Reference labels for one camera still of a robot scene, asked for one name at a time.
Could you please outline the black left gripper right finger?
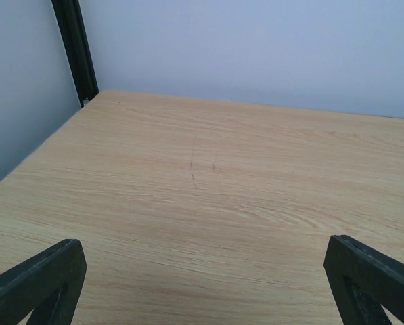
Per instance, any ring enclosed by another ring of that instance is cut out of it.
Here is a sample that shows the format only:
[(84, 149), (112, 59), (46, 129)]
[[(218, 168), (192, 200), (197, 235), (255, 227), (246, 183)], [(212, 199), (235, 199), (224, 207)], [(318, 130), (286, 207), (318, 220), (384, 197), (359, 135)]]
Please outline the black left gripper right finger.
[(404, 264), (347, 235), (330, 237), (324, 270), (344, 324), (404, 324)]

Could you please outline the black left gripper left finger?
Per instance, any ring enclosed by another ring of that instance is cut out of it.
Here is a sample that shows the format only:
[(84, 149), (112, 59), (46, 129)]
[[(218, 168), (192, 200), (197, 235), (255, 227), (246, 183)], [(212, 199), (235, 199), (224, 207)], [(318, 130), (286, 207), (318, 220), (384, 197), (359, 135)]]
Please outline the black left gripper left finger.
[(81, 295), (86, 259), (65, 239), (0, 274), (0, 324), (70, 324)]

